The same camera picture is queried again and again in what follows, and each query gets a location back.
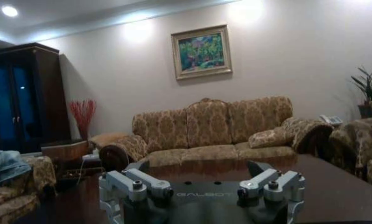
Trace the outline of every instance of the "logo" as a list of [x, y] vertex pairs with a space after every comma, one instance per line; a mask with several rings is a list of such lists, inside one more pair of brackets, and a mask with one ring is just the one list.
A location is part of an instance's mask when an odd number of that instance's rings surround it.
[[231, 196], [233, 193], [177, 193], [178, 197], [226, 197]]

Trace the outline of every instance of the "bolt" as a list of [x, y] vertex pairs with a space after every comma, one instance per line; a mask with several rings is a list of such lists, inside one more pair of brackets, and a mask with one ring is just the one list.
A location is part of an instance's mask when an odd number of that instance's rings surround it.
[[139, 190], [143, 186], [142, 181], [134, 181], [134, 190]]
[[278, 181], [270, 181], [270, 182], [269, 182], [269, 188], [270, 188], [271, 190], [277, 190], [277, 189], [279, 188], [279, 183], [278, 183]]

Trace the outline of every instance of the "telephone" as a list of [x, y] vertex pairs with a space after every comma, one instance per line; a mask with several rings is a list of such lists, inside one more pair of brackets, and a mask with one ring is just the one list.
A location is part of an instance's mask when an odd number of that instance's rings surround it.
[[340, 119], [339, 116], [328, 117], [326, 115], [320, 115], [320, 120], [324, 121], [326, 123], [334, 125], [334, 126], [339, 126], [339, 125], [343, 124], [343, 120]]

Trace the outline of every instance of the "ceiling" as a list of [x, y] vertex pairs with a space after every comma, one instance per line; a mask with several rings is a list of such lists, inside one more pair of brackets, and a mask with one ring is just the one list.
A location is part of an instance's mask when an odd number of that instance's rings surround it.
[[19, 15], [0, 10], [0, 40], [38, 42], [97, 28], [145, 20], [235, 0], [0, 0]]

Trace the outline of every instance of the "glass cabinet door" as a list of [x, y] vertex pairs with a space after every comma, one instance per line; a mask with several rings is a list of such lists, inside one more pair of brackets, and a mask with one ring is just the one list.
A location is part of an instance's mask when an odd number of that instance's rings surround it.
[[41, 151], [39, 142], [43, 134], [33, 73], [27, 67], [14, 66], [13, 74], [19, 104], [17, 123], [22, 130], [25, 144], [22, 152], [37, 152]]
[[0, 66], [0, 150], [21, 150], [10, 73]]

